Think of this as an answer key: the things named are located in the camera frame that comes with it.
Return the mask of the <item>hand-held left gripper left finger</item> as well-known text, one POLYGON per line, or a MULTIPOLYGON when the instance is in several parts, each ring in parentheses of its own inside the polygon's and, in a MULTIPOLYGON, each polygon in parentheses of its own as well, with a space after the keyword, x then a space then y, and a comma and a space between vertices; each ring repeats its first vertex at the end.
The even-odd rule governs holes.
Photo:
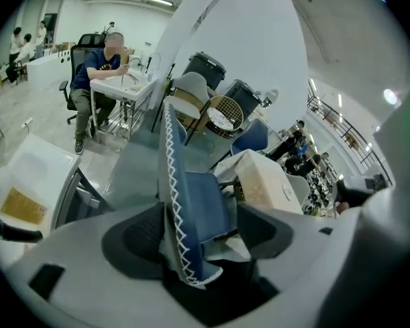
POLYGON ((50 327, 199 327, 164 288, 158 254, 162 208, 146 204, 52 231, 5 275, 50 327))

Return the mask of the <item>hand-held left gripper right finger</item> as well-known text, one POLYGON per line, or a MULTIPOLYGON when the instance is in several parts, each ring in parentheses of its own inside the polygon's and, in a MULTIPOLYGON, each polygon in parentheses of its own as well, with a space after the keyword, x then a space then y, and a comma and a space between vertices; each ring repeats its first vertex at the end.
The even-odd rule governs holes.
POLYGON ((273 227, 271 239, 253 248, 261 275, 278 294, 227 327, 315 327, 351 248, 360 208, 337 219, 318 218, 278 209, 237 206, 238 228, 257 217, 273 227))

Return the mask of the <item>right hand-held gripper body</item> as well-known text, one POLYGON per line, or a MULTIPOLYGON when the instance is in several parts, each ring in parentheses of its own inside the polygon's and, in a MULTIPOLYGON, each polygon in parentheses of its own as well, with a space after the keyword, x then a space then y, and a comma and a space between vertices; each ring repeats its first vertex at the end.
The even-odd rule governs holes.
POLYGON ((369 197, 386 188, 387 181, 382 174, 347 176, 337 181, 334 189, 334 202, 361 206, 369 197))

